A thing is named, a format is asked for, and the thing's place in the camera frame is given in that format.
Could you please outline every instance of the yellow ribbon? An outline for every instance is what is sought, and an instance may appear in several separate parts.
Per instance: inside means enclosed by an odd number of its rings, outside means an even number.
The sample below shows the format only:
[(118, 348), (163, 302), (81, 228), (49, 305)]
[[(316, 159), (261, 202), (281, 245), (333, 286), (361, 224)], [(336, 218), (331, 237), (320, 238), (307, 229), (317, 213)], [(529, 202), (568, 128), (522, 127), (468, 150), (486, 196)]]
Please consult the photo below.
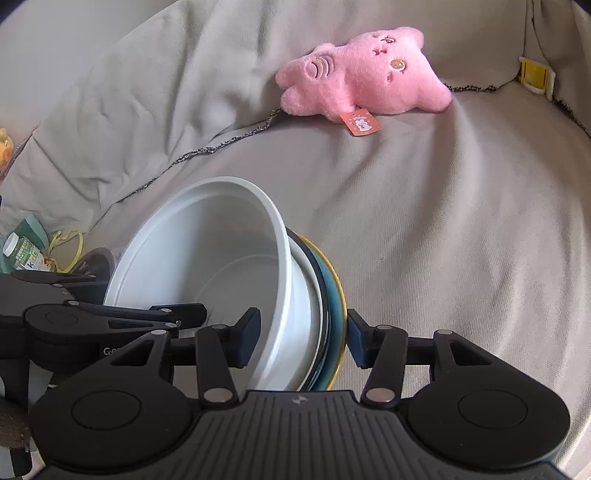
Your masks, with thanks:
[(76, 251), (76, 255), (74, 256), (74, 260), (72, 260), (72, 263), (70, 263), (70, 265), (68, 265), (66, 268), (61, 269), (60, 266), (57, 263), (57, 260), (55, 260), (54, 258), (50, 258), (50, 262), (53, 265), (53, 267), (56, 269), (56, 271), (58, 273), (69, 273), (72, 268), (74, 268), (74, 266), (78, 263), (78, 260), (80, 259), (80, 255), (82, 254), (82, 246), (84, 245), (84, 237), (82, 235), (82, 232), (80, 232), (80, 230), (78, 230), (77, 228), (71, 228), (70, 230), (68, 230), (68, 232), (65, 235), (62, 235), (61, 230), (58, 230), (57, 232), (55, 232), (53, 234), (53, 237), (51, 238), (51, 242), (49, 243), (49, 248), (47, 249), (47, 253), (50, 254), (51, 251), (57, 247), (58, 245), (61, 245), (65, 242), (67, 242), (70, 239), (70, 235), (72, 234), (72, 232), (74, 232), (75, 235), (78, 235), (78, 250)]

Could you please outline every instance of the bottle cap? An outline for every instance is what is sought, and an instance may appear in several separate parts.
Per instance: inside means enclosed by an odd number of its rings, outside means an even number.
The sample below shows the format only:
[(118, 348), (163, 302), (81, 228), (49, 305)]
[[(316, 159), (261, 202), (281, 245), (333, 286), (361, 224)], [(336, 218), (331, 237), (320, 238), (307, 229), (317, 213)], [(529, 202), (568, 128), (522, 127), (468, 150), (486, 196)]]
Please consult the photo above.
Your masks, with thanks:
[(18, 235), (15, 233), (11, 233), (10, 235), (8, 235), (8, 238), (4, 242), (4, 248), (2, 249), (2, 253), (7, 257), (10, 257), (12, 255), (12, 252), (14, 252), (14, 249), (17, 247), (17, 243)]

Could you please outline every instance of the orange tag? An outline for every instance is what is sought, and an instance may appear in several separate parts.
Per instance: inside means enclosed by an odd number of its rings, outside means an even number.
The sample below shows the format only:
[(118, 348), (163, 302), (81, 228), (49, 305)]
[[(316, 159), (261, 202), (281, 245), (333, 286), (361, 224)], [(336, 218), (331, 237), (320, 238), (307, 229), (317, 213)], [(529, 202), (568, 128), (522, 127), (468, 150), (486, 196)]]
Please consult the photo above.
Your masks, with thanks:
[(342, 113), (340, 117), (356, 137), (369, 135), (382, 129), (382, 126), (366, 108), (360, 108), (352, 113)]

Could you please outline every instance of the gold eye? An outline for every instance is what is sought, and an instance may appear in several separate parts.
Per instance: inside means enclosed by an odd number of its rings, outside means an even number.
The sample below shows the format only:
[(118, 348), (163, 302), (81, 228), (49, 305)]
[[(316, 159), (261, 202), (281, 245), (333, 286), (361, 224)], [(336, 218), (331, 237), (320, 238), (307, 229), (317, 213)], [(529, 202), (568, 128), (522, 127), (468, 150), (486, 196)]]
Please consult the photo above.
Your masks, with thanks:
[(397, 72), (401, 72), (406, 68), (406, 64), (404, 63), (404, 60), (400, 60), (400, 59), (392, 60), (390, 62), (390, 66), (394, 70), (396, 70)]

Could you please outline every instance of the pink stuffed bear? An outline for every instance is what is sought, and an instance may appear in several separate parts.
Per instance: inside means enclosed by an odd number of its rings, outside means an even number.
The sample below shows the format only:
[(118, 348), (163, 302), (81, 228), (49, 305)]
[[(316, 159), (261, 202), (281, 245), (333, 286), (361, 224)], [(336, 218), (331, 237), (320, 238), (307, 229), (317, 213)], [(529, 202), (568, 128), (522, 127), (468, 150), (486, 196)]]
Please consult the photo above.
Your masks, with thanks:
[(452, 94), (422, 54), (423, 42), (422, 32), (401, 27), (359, 35), (342, 47), (324, 43), (279, 69), (275, 80), (287, 89), (281, 107), (292, 115), (321, 113), (333, 122), (358, 108), (442, 112)]

